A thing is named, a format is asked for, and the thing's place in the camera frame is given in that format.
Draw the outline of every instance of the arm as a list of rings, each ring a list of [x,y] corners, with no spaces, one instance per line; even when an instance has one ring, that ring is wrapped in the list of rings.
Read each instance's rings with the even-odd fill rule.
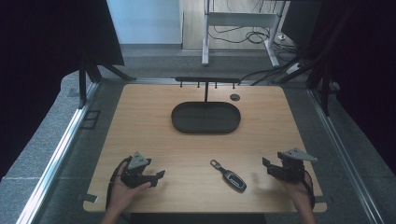
[[[114,181],[113,189],[111,190],[110,204],[105,212],[105,216],[102,219],[102,224],[113,224],[117,223],[120,214],[131,204],[134,196],[139,192],[148,189],[151,183],[145,183],[137,188],[130,189],[122,183],[120,175],[126,166],[126,162],[120,167]]]
[[[306,183],[311,183],[311,178],[308,174],[304,177]],[[302,224],[316,224],[314,212],[311,208],[311,201],[308,197],[308,192],[306,191],[304,185],[299,183],[288,183],[282,180],[278,181],[285,186],[286,192],[294,203],[294,207],[300,215]]]

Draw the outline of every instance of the metal rail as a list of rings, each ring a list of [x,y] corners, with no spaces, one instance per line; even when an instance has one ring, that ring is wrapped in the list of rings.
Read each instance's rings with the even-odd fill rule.
[[[318,94],[315,91],[308,89],[308,95],[311,97],[311,100],[315,105],[320,120],[322,121],[323,126],[332,141],[332,145],[338,154],[340,162],[343,164],[346,170],[346,174],[349,177],[352,187],[358,195],[359,200],[361,201],[361,205],[366,212],[367,217],[370,219],[370,223],[384,223],[384,220],[382,219],[375,205],[373,197],[361,179],[361,175],[353,164],[352,159],[350,159],[347,149],[338,135],[338,132],[332,125],[332,120],[326,116],[321,109]]]
[[[92,83],[88,89],[88,99],[91,99],[94,93],[97,90],[98,83]],[[69,146],[73,140],[73,137],[77,133],[78,127],[82,122],[87,110],[91,104],[92,100],[88,100],[87,104],[85,104],[81,109],[77,109],[73,118],[71,119],[69,125],[64,132],[64,135],[61,138],[58,146],[56,147],[54,153],[52,154],[49,163],[44,170],[43,175],[38,180],[37,185],[35,186],[35,190],[31,194],[28,202],[23,208],[20,217],[18,218],[17,223],[32,223],[35,214],[40,208],[41,204],[44,201],[47,192],[50,189],[50,186],[55,179],[56,173],[59,170],[59,167],[64,160],[64,156],[69,149]]]

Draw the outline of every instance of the car key fob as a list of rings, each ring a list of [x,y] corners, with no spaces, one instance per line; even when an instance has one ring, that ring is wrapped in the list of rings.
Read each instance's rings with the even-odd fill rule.
[[[234,189],[243,192],[247,188],[247,184],[245,183],[245,181],[241,177],[239,177],[236,173],[222,168],[220,163],[218,163],[215,160],[212,160],[210,164],[223,174],[223,178]]]

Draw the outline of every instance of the gray floor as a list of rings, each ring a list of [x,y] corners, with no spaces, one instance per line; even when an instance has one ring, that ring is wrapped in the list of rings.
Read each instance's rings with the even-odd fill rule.
[[[123,46],[125,66],[120,66],[138,81],[145,78],[176,76],[243,77],[270,68],[265,52],[218,51],[211,52],[210,65],[201,66],[199,51],[183,51],[161,46]],[[106,133],[117,106],[125,81],[104,68],[104,76],[89,108],[89,115],[100,111],[98,120],[82,122],[72,146],[65,155],[60,171],[41,205],[34,223],[97,223],[103,214],[88,213],[82,208],[79,196],[86,193],[97,163]],[[306,76],[300,76],[283,85],[290,109],[304,140],[308,153],[318,157],[314,169],[321,185],[328,210],[316,214],[318,223],[371,223],[361,198],[351,184],[346,168],[341,163],[315,105],[304,87]],[[0,223],[15,223],[28,201],[38,179],[45,170],[52,152],[57,147],[70,119],[78,106],[78,74],[64,79],[62,90],[46,119],[19,159],[0,183]],[[396,221],[396,178],[382,161],[370,141],[338,104],[330,97],[330,119],[339,133],[348,155],[375,201],[383,223]],[[297,223],[296,214],[261,215],[161,215],[135,214],[133,223]]]

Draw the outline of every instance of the black strap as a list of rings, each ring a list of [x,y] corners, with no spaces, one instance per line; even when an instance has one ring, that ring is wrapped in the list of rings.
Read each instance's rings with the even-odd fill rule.
[[[308,191],[308,197],[309,197],[309,200],[311,201],[311,207],[312,207],[312,209],[314,209],[314,207],[315,207],[314,184],[312,183],[311,175],[307,171],[305,171],[305,172],[309,175],[309,178],[311,179],[311,186],[308,186],[308,184],[306,183],[304,178],[301,179],[301,182],[303,183],[304,187],[306,188],[306,191]]]
[[[122,166],[122,164],[128,160],[130,160],[130,158],[125,158],[122,162],[120,162],[119,166],[117,166],[117,168],[114,170],[113,175],[111,176],[110,181],[108,182],[107,196],[106,196],[106,209],[108,208],[108,205],[110,204],[111,190],[113,190],[113,185],[114,185],[114,181],[116,180],[117,173],[119,172],[119,169]]]

